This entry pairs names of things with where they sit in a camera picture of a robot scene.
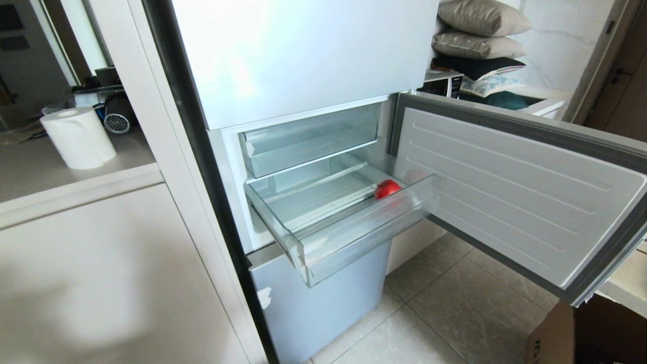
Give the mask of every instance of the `white refrigerator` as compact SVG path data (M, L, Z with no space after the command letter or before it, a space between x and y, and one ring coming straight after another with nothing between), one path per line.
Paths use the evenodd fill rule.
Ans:
M574 306L645 234L645 144L408 91L434 1L143 3L270 359L374 307L421 219Z

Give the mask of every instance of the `freezer compartment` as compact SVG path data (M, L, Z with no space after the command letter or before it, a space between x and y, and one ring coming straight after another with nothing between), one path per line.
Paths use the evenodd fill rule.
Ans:
M313 288L278 244L247 256L280 363L309 363L378 304L390 248L384 242Z
M377 199L379 183L402 189ZM245 185L310 287L427 217L433 175L388 155L348 152Z
M354 148L377 138L381 103L239 134L245 166L255 178Z

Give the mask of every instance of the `open drawer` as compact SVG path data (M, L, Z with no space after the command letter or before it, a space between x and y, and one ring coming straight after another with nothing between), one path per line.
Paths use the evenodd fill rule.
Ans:
M386 179L402 189L377 199ZM312 287L427 217L432 179L407 161L348 152L251 181L245 192Z

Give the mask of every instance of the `cabinet door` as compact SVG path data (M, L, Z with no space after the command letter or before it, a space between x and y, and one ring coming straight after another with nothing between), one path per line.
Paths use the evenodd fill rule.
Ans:
M429 219L573 305L645 233L647 144L517 112L399 97L390 152L435 174Z
M0 362L247 359L159 184L0 231Z

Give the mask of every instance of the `marble wall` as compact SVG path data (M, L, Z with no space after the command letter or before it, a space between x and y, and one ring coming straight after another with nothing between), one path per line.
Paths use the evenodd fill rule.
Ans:
M521 0L532 29L512 36L528 55L510 73L524 84L572 93L580 82L613 0Z

